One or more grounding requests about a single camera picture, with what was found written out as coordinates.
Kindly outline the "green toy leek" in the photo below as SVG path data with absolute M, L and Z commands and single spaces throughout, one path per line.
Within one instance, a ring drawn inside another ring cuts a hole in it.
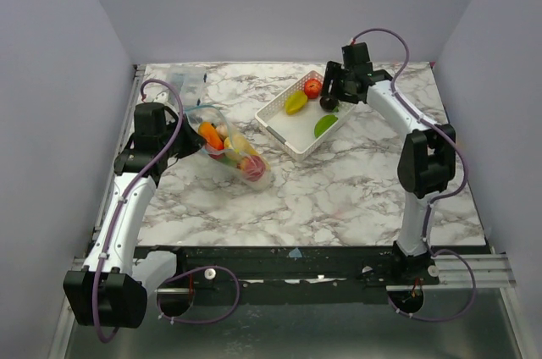
M 238 162 L 228 157 L 226 153 L 209 154 L 209 157 L 230 168 L 237 168 Z

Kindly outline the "red orange toy mango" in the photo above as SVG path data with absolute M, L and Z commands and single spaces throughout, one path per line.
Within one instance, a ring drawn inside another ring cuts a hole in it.
M 216 151 L 224 149 L 224 143 L 215 127 L 209 122 L 201 122 L 198 127 L 198 134 L 203 137 L 207 144 Z

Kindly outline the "red toy apple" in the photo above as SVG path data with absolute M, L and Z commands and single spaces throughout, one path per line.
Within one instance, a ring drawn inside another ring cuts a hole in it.
M 239 169 L 245 180 L 259 181 L 267 171 L 266 163 L 258 155 L 249 155 L 242 158 Z

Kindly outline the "yellow toy lemon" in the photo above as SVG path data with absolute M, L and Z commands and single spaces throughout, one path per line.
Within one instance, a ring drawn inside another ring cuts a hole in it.
M 249 155 L 257 155 L 257 151 L 252 147 L 248 140 L 241 134 L 230 135 L 224 141 L 224 147 L 243 152 Z

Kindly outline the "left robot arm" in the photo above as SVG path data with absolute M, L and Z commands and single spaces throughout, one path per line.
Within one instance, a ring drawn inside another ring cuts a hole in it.
M 135 271 L 135 248 L 169 159 L 189 157 L 203 145 L 182 112 L 160 102 L 135 107 L 134 131 L 113 164 L 112 195 L 99 235 L 81 268 L 64 277 L 64 293 L 78 324 L 135 329 L 152 287 L 160 280 L 170 287 L 186 281 L 188 267 L 175 257 L 159 258 L 155 273 L 148 267 Z

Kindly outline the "dark purple toy eggplant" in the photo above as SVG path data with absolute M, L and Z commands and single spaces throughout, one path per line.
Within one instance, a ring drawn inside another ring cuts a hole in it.
M 339 101 L 332 96 L 321 96 L 319 100 L 320 107 L 328 113 L 336 112 L 339 107 Z

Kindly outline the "beige toy mushroom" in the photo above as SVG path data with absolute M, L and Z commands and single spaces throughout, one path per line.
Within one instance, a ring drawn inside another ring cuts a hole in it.
M 222 141 L 225 141 L 230 136 L 230 132 L 229 132 L 229 128 L 227 124 L 218 124 L 215 127 L 215 130 L 217 131 L 218 136 L 220 137 Z

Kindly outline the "clear zip top bag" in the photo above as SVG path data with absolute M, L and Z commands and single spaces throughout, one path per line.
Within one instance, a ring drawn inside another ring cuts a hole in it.
M 185 110 L 188 122 L 203 138 L 200 153 L 255 191 L 268 188 L 272 171 L 266 158 L 216 107 L 201 104 Z

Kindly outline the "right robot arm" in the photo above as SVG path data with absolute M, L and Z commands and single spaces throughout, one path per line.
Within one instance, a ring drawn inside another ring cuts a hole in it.
M 456 175 L 456 132 L 450 124 L 436 124 L 396 88 L 384 69 L 375 70 L 367 44 L 342 47 L 343 62 L 327 62 L 320 107 L 337 111 L 347 103 L 368 105 L 382 116 L 403 140 L 397 166 L 406 204 L 398 239 L 392 246 L 390 276 L 409 284 L 430 259 L 431 203 Z

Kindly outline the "white perforated plastic basket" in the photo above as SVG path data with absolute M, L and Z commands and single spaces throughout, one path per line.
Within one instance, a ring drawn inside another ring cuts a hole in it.
M 306 159 L 324 141 L 330 139 L 350 118 L 355 108 L 354 104 L 341 102 L 335 112 L 337 120 L 321 136 L 316 137 L 314 128 L 317 122 L 329 115 L 320 107 L 319 100 L 309 99 L 299 112 L 292 115 L 285 111 L 285 101 L 296 91 L 303 91 L 305 82 L 310 79 L 324 81 L 317 70 L 311 70 L 255 113 L 261 131 L 297 162 Z

